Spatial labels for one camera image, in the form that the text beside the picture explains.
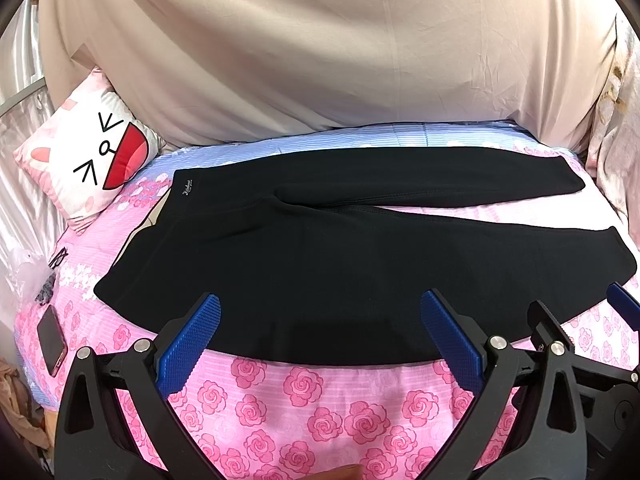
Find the black pants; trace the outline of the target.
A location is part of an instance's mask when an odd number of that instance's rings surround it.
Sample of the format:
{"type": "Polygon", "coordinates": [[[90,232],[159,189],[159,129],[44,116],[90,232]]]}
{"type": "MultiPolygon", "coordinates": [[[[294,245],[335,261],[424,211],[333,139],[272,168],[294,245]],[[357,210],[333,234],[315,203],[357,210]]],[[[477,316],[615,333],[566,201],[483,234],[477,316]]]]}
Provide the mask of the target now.
{"type": "Polygon", "coordinates": [[[94,292],[150,332],[206,292],[210,348],[254,360],[361,366],[434,360],[421,296],[508,339],[543,302],[560,321],[595,306],[636,259],[613,228],[452,218],[452,208],[573,195],[562,157],[494,148],[345,148],[178,170],[156,222],[94,292]]]}

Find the black smartphone red case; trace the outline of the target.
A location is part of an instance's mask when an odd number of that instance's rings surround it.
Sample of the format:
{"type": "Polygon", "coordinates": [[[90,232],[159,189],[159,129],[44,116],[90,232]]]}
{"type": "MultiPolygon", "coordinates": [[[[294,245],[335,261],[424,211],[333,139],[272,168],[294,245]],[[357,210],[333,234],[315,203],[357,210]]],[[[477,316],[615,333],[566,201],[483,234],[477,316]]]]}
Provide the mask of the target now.
{"type": "Polygon", "coordinates": [[[68,347],[55,308],[47,306],[37,325],[37,334],[44,364],[51,377],[55,377],[62,366],[68,347]]]}

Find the tan crumpled cloth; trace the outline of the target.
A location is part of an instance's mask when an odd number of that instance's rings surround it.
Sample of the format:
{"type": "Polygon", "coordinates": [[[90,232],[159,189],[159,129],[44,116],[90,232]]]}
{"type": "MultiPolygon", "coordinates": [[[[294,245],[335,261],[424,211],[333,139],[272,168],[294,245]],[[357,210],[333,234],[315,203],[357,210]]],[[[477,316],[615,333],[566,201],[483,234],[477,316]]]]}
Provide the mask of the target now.
{"type": "Polygon", "coordinates": [[[1,414],[33,458],[48,458],[51,440],[43,410],[35,406],[16,366],[1,359],[0,370],[1,414]]]}

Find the pink rose bed sheet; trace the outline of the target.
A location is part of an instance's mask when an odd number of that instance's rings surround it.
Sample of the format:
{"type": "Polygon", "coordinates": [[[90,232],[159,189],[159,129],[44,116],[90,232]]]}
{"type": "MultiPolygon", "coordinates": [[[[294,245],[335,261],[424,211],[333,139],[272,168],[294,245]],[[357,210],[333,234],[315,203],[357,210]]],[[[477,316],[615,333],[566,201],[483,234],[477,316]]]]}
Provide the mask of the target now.
{"type": "MultiPolygon", "coordinates": [[[[529,155],[562,155],[586,182],[574,196],[454,209],[397,209],[485,222],[550,228],[616,226],[638,261],[624,287],[639,299],[639,254],[626,226],[591,181],[577,155],[549,148],[508,124],[398,125],[292,136],[252,144],[183,148],[157,157],[84,234],[67,231],[52,298],[70,354],[58,376],[44,366],[37,324],[46,310],[24,304],[14,336],[29,388],[45,408],[58,409],[73,353],[127,350],[151,335],[125,321],[93,295],[129,233],[168,191],[175,170],[213,167],[259,157],[324,148],[452,148],[486,146],[529,155]]],[[[630,370],[638,364],[638,336],[606,302],[563,324],[580,356],[630,370]]],[[[258,362],[208,351],[172,408],[206,456],[231,479],[294,479],[361,464],[365,479],[413,479],[435,456],[472,401],[442,361],[382,368],[331,368],[258,362]]]]}

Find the floral cream quilt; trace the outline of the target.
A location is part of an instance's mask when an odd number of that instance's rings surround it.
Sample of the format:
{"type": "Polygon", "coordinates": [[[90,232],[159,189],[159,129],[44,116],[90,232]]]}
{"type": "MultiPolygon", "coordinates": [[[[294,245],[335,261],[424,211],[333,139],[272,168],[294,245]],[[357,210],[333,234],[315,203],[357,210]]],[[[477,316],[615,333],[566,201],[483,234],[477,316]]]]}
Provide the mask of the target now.
{"type": "Polygon", "coordinates": [[[630,237],[639,240],[639,38],[624,14],[615,21],[616,46],[601,92],[586,168],[630,237]]]}

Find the clear plastic bag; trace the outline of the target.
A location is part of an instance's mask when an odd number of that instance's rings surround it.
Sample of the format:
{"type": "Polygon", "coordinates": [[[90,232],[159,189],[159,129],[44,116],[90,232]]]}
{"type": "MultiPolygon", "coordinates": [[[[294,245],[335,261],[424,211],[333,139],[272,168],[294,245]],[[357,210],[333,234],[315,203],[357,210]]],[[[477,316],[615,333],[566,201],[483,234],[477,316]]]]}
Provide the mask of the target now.
{"type": "Polygon", "coordinates": [[[10,272],[10,283],[20,306],[45,306],[53,299],[58,271],[46,258],[32,252],[17,256],[10,272]]]}

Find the silver satin curtain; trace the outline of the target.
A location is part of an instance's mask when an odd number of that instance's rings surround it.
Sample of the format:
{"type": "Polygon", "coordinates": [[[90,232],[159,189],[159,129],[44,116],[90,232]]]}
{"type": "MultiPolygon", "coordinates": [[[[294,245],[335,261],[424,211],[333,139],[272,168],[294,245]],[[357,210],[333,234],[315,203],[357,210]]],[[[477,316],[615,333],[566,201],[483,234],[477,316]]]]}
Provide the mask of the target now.
{"type": "Polygon", "coordinates": [[[39,47],[40,0],[22,0],[1,33],[1,307],[15,309],[46,279],[66,222],[30,168],[29,149],[54,112],[39,47]]]}

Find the white cat face pillow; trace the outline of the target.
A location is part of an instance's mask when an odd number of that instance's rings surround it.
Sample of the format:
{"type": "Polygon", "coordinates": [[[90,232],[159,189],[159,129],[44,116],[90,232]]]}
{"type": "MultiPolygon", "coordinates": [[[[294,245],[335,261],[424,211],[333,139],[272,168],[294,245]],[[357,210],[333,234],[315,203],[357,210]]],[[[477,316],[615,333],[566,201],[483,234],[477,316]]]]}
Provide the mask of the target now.
{"type": "Polygon", "coordinates": [[[13,156],[80,233],[163,145],[96,67],[13,156]]]}

